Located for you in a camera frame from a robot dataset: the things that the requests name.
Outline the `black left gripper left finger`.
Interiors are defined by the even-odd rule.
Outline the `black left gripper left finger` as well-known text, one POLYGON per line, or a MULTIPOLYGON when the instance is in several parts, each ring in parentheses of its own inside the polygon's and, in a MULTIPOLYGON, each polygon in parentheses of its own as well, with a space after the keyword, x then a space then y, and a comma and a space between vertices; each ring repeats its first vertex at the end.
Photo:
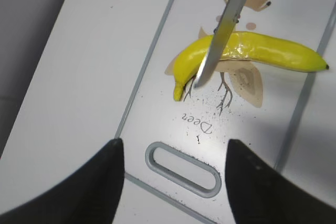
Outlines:
POLYGON ((121 138, 40 196, 1 214, 1 223, 112 223, 124 185, 121 138))

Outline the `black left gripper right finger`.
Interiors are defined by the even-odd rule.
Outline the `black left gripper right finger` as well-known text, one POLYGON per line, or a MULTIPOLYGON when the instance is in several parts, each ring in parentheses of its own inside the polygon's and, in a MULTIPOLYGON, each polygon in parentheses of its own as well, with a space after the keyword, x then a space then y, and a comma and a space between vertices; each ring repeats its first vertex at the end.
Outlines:
POLYGON ((237 139, 227 146, 226 190, 236 223, 335 223, 335 208, 284 178, 237 139))

